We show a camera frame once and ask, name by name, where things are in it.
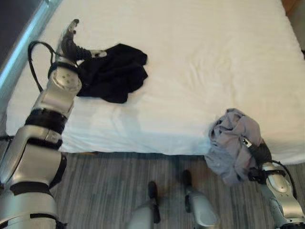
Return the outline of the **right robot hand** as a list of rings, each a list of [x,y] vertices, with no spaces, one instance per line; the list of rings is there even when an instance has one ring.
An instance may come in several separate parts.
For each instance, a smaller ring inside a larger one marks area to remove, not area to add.
[[[244,137],[242,139],[242,143],[246,146],[258,166],[272,161],[271,152],[265,142],[262,142],[259,146],[256,146]]]

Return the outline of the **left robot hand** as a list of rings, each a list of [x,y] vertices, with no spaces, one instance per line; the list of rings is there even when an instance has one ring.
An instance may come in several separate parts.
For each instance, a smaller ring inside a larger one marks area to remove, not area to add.
[[[59,50],[62,55],[73,62],[84,61],[90,58],[106,57],[107,52],[105,50],[88,50],[74,42],[74,35],[76,34],[76,27],[79,22],[79,19],[73,19],[62,32],[59,41]]]

